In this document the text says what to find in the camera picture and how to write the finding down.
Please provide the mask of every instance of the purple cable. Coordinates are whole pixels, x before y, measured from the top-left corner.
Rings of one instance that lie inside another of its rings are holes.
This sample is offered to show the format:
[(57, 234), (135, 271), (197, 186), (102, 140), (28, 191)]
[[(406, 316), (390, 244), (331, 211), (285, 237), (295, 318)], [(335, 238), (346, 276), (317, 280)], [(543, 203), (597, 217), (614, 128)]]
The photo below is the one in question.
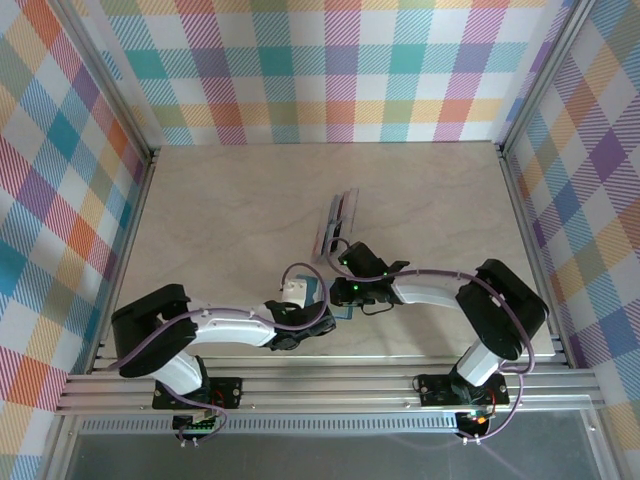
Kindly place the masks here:
[[(340, 270), (333, 263), (333, 260), (331, 259), (331, 255), (330, 255), (329, 252), (330, 252), (331, 244), (334, 243), (334, 242), (342, 242), (345, 245), (347, 245), (347, 248), (350, 246), (349, 242), (344, 238), (335, 237), (335, 238), (329, 239), (329, 243), (327, 244), (326, 255), (325, 255), (325, 257), (327, 259), (327, 263), (329, 264), (329, 267), (331, 267), (332, 270), (334, 270), (335, 272), (339, 273), (341, 276), (343, 276), (343, 277), (345, 277), (345, 278), (347, 278), (349, 280), (356, 281), (356, 282), (368, 283), (368, 282), (377, 282), (379, 280), (385, 280), (385, 279), (387, 279), (389, 277), (407, 277), (407, 276), (412, 276), (412, 275), (416, 275), (416, 274), (420, 274), (420, 275), (437, 275), (437, 276), (454, 277), (454, 278), (464, 278), (466, 280), (470, 280), (470, 281), (475, 282), (478, 285), (480, 285), (492, 297), (494, 297), (498, 301), (500, 306), (507, 312), (507, 315), (509, 316), (509, 318), (513, 322), (514, 326), (516, 327), (516, 330), (518, 330), (518, 333), (520, 334), (522, 342), (524, 343), (525, 348), (527, 349), (527, 352), (529, 353), (529, 363), (528, 363), (526, 368), (524, 368), (522, 370), (517, 369), (517, 368), (509, 368), (509, 367), (506, 367), (506, 368), (500, 367), (499, 368), (500, 372), (503, 372), (503, 373), (514, 373), (514, 374), (518, 375), (518, 383), (519, 383), (518, 396), (516, 398), (515, 405), (513, 406), (513, 408), (511, 409), (511, 411), (507, 415), (507, 418), (505, 418), (504, 422), (502, 422), (500, 424), (500, 426), (498, 426), (498, 428), (496, 428), (495, 430), (493, 430), (490, 433), (487, 433), (486, 435), (483, 435), (480, 438), (481, 439), (491, 438), (494, 435), (497, 435), (498, 433), (500, 433), (502, 430), (504, 430), (506, 428), (506, 426), (509, 424), (509, 422), (511, 422), (511, 419), (516, 414), (516, 410), (518, 409), (518, 406), (520, 405), (520, 400), (522, 399), (522, 394), (524, 392), (524, 375), (526, 375), (528, 373), (531, 373), (531, 371), (535, 367), (535, 358), (534, 358), (533, 346), (531, 345), (531, 340), (529, 339), (529, 335), (527, 335), (526, 330), (522, 326), (522, 323), (520, 322), (520, 319), (518, 319), (518, 317), (516, 316), (515, 312), (511, 309), (511, 307), (507, 304), (507, 302), (498, 294), (498, 292), (496, 292), (496, 290), (491, 285), (489, 285), (487, 282), (475, 277), (474, 275), (470, 275), (470, 274), (464, 273), (464, 272), (453, 272), (453, 271), (450, 271), (450, 270), (417, 269), (417, 270), (407, 270), (405, 272), (390, 273), (388, 275), (380, 275), (378, 277), (370, 277), (370, 278), (354, 277), (353, 275), (350, 275), (348, 273), (343, 272), (342, 270)], [(475, 439), (475, 437), (472, 437), (470, 435), (467, 435), (467, 437), (470, 438), (470, 439)]]
[[(192, 310), (191, 312), (181, 313), (180, 315), (173, 317), (168, 322), (165, 322), (162, 325), (160, 325), (159, 328), (154, 330), (147, 338), (145, 338), (142, 342), (140, 342), (138, 346), (133, 350), (131, 350), (125, 357), (109, 365), (107, 367), (107, 370), (117, 370), (119, 368), (122, 368), (131, 360), (136, 358), (142, 350), (144, 350), (151, 342), (153, 342), (156, 338), (158, 338), (165, 330), (170, 328), (172, 325), (175, 325), (180, 320), (184, 320), (185, 318), (191, 318), (196, 315), (202, 315), (205, 312), (246, 313), (248, 317), (251, 316), (251, 312), (248, 312), (246, 310), (242, 310), (239, 308), (201, 308), (198, 310)], [(258, 315), (253, 315), (251, 318), (255, 318), (256, 320), (259, 320), (267, 325), (273, 325), (273, 322), (270, 322), (269, 320), (262, 318)]]
[[(207, 403), (202, 403), (202, 402), (196, 402), (193, 400), (189, 400), (188, 398), (183, 397), (182, 395), (178, 395), (175, 391), (173, 391), (173, 389), (171, 389), (170, 387), (168, 387), (167, 385), (164, 385), (164, 388), (167, 390), (167, 392), (176, 400), (182, 402), (182, 403), (186, 403), (187, 405), (192, 405), (194, 407), (198, 407), (198, 408), (205, 408), (205, 409), (209, 409), (211, 410), (214, 414), (215, 413), (219, 413), (222, 415), (223, 420), (220, 423), (220, 425), (213, 430), (211, 433), (205, 435), (204, 437), (202, 437), (200, 439), (200, 443), (204, 443), (207, 440), (210, 440), (211, 438), (213, 438), (215, 435), (217, 435), (218, 433), (220, 433), (220, 430), (222, 430), (225, 425), (227, 424), (227, 421), (229, 420), (229, 415), (227, 414), (227, 412), (225, 411), (224, 408), (222, 407), (218, 407), (217, 405), (209, 405)], [(182, 432), (184, 432), (185, 427), (181, 427), (178, 430), (178, 438), (180, 439), (181, 442), (183, 442), (184, 444), (184, 437), (182, 436)]]
[(407, 270), (404, 272), (389, 273), (388, 275), (379, 275), (377, 277), (367, 277), (367, 278), (355, 277), (351, 274), (345, 273), (342, 270), (340, 270), (340, 268), (338, 268), (338, 266), (331, 259), (329, 252), (330, 252), (331, 244), (333, 244), (334, 242), (342, 242), (347, 246), (349, 246), (349, 242), (344, 238), (340, 238), (340, 237), (335, 237), (330, 239), (326, 247), (326, 255), (325, 255), (327, 263), (329, 264), (329, 267), (331, 267), (333, 271), (339, 273), (341, 276), (347, 278), (348, 280), (361, 282), (361, 283), (370, 283), (370, 282), (377, 282), (379, 280), (386, 280), (390, 277), (434, 275), (434, 276), (440, 276), (440, 277), (464, 278), (465, 280), (469, 280), (474, 283), (477, 283), (483, 289), (485, 289), (492, 297), (494, 297), (498, 301), (500, 306), (504, 309), (504, 311), (507, 312), (507, 315), (509, 316), (510, 320), (513, 322), (513, 325), (516, 327), (516, 330), (518, 330), (518, 334), (520, 335), (522, 342), (524, 343), (525, 348), (529, 353), (529, 362), (526, 368), (519, 370), (516, 368), (506, 367), (504, 369), (501, 369), (501, 371), (505, 373), (516, 373), (516, 374), (527, 374), (533, 371), (533, 368), (535, 367), (535, 358), (533, 354), (533, 346), (531, 345), (531, 340), (529, 339), (529, 335), (527, 335), (527, 332), (522, 326), (522, 323), (520, 323), (520, 320), (518, 319), (514, 311), (511, 309), (511, 307), (507, 304), (507, 302), (504, 301), (504, 299), (500, 296), (500, 294), (498, 294), (498, 292), (496, 292), (496, 290), (484, 280), (481, 280), (477, 278), (475, 275), (471, 275), (469, 273), (454, 272), (451, 270), (436, 270), (436, 269)]
[(282, 274), (282, 279), (280, 280), (281, 285), (284, 285), (284, 281), (287, 278), (287, 274), (295, 267), (305, 267), (308, 270), (310, 270), (311, 273), (313, 273), (318, 278), (318, 282), (320, 283), (320, 285), (322, 287), (322, 302), (323, 302), (323, 305), (322, 305), (322, 308), (320, 309), (320, 312), (312, 320), (310, 320), (310, 321), (308, 321), (306, 323), (303, 323), (302, 325), (290, 326), (290, 325), (281, 325), (279, 323), (275, 323), (275, 322), (273, 322), (271, 320), (267, 320), (266, 318), (261, 317), (260, 315), (252, 314), (252, 312), (249, 312), (247, 310), (242, 310), (240, 308), (201, 308), (201, 309), (198, 309), (198, 310), (192, 310), (191, 312), (181, 313), (180, 315), (178, 315), (176, 317), (173, 317), (168, 322), (163, 323), (159, 328), (154, 330), (147, 338), (145, 338), (142, 342), (140, 342), (140, 344), (138, 344), (138, 346), (136, 348), (131, 350), (124, 358), (122, 358), (122, 359), (118, 360), (117, 362), (112, 363), (111, 365), (109, 365), (107, 367), (107, 370), (117, 370), (119, 368), (122, 368), (124, 365), (129, 363), (131, 360), (136, 358), (140, 354), (140, 352), (142, 352), (142, 350), (144, 350), (151, 342), (153, 342), (156, 338), (158, 338), (158, 336), (160, 336), (165, 330), (170, 328), (172, 325), (175, 325), (180, 320), (184, 320), (185, 318), (190, 318), (190, 317), (194, 317), (194, 316), (197, 316), (197, 315), (202, 315), (202, 314), (205, 314), (206, 312), (208, 312), (208, 313), (212, 313), (212, 312), (244, 313), (244, 314), (247, 315), (247, 318), (252, 318), (252, 319), (258, 320), (259, 322), (262, 322), (264, 325), (266, 325), (268, 327), (276, 326), (280, 330), (287, 330), (287, 331), (291, 331), (291, 332), (297, 332), (297, 331), (300, 331), (300, 330), (304, 330), (306, 328), (309, 328), (309, 327), (315, 325), (316, 323), (318, 323), (322, 319), (322, 317), (324, 316), (325, 310), (329, 306), (329, 292), (327, 290), (327, 285), (325, 284), (325, 282), (322, 279), (322, 276), (320, 275), (320, 272), (318, 272), (318, 270), (316, 270), (311, 265), (309, 265), (307, 263), (303, 263), (303, 262), (297, 262), (297, 263), (294, 263), (292, 265), (289, 265), (289, 267), (287, 267), (287, 269)]

